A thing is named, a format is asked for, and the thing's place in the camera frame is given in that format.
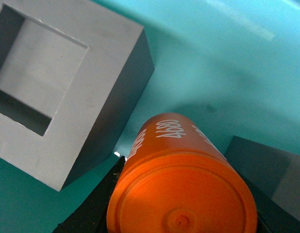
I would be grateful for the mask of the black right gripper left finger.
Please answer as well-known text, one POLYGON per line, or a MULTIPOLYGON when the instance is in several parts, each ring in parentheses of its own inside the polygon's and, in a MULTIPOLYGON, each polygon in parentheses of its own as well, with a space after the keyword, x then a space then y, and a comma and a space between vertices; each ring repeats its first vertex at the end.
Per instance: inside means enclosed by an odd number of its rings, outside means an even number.
POLYGON ((106 233, 106 212, 125 164, 122 156, 83 203, 53 230, 54 233, 106 233))

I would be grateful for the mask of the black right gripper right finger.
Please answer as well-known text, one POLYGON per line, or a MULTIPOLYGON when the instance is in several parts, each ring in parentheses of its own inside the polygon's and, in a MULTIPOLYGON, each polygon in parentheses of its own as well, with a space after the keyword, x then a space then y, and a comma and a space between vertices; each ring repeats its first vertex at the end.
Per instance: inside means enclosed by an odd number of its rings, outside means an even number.
POLYGON ((249 187, 257 207, 258 233, 300 233, 300 221, 272 201, 251 181, 241 175, 249 187))

